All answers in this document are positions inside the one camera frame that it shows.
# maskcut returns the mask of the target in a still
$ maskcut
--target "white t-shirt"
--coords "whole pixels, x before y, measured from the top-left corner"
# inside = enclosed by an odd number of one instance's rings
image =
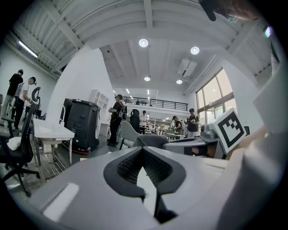
[[[25,82],[25,83],[23,84],[22,89],[21,89],[21,92],[20,92],[20,94],[19,94],[19,98],[20,98],[22,101],[25,102],[26,99],[24,99],[24,90],[26,90],[27,93],[28,93],[28,90],[29,90],[29,84],[28,84],[28,82]]]
[[[147,115],[145,114],[145,115],[141,115],[140,116],[140,121],[147,121]]]

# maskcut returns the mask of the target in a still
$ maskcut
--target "backpack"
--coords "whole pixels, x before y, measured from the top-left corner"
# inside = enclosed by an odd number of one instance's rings
[[[185,128],[186,128],[186,124],[184,123],[183,120],[181,120],[180,122],[181,122],[181,128],[182,128],[182,130],[185,130]]]
[[[14,97],[19,97],[23,85],[24,85],[24,83],[18,84],[17,90],[16,90],[16,93],[15,93]]]
[[[119,102],[119,103],[122,105],[122,108],[120,109],[120,111],[118,113],[118,117],[126,120],[127,106],[123,105],[122,102]]]

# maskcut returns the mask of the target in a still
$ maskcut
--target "man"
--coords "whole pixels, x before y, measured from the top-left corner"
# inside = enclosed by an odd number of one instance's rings
[[[178,119],[177,116],[173,116],[172,119],[173,119],[174,122],[175,122],[175,125],[174,125],[174,126],[175,126],[176,132],[178,132],[178,134],[181,135],[181,134],[182,134],[182,123],[181,123],[181,121]]]
[[[143,111],[143,115],[140,116],[140,121],[146,122],[148,120],[148,117],[146,115],[146,111]]]
[[[20,94],[19,94],[19,99],[17,100],[16,104],[16,116],[15,116],[15,123],[14,123],[14,128],[18,129],[18,125],[22,116],[23,108],[24,108],[24,103],[27,100],[30,104],[32,103],[32,99],[28,97],[28,90],[29,90],[29,85],[35,84],[36,78],[31,77],[27,82],[25,82],[21,88]]]
[[[122,118],[119,117],[119,112],[123,108],[123,102],[122,102],[122,95],[118,94],[116,97],[116,103],[114,104],[113,108],[109,109],[109,113],[112,113],[111,115],[111,121],[110,121],[110,132],[111,137],[108,139],[108,145],[116,147],[117,143],[117,130],[119,128],[119,125],[122,121]]]
[[[195,137],[198,136],[198,124],[199,124],[199,118],[198,116],[195,117],[194,109],[189,109],[190,117],[187,117],[187,137]]]
[[[13,76],[9,80],[10,86],[7,91],[7,95],[0,114],[0,126],[4,126],[4,121],[2,120],[2,117],[6,116],[8,105],[13,101],[18,85],[23,82],[22,75],[23,70],[18,70],[17,74],[13,74]]]

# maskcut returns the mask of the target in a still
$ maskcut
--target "white table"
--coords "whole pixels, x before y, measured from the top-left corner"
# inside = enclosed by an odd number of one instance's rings
[[[169,133],[169,136],[171,136],[172,138],[180,137],[180,139],[186,137],[184,135],[177,135],[177,134],[172,134],[172,133]]]
[[[55,124],[51,124],[45,120],[39,120],[33,118],[33,140],[36,147],[36,156],[38,161],[38,166],[41,169],[41,159],[39,153],[39,141],[52,145],[52,154],[54,155],[54,145],[61,143],[64,140],[70,140],[69,146],[69,161],[72,165],[72,139],[74,138],[74,133],[65,127],[59,127]]]

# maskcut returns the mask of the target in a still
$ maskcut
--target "metal rack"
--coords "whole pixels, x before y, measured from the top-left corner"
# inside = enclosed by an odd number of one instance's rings
[[[51,179],[66,170],[66,167],[62,164],[59,158],[52,153],[43,153],[40,151],[40,159],[43,167],[44,178]]]
[[[57,154],[55,154],[56,149],[52,148],[52,152],[43,152],[42,148],[39,149],[39,159],[36,155],[36,148],[34,146],[33,153],[37,166],[40,170],[40,176],[42,180],[49,180],[53,177],[59,175],[60,173],[66,170],[66,166],[61,162],[58,158]]]

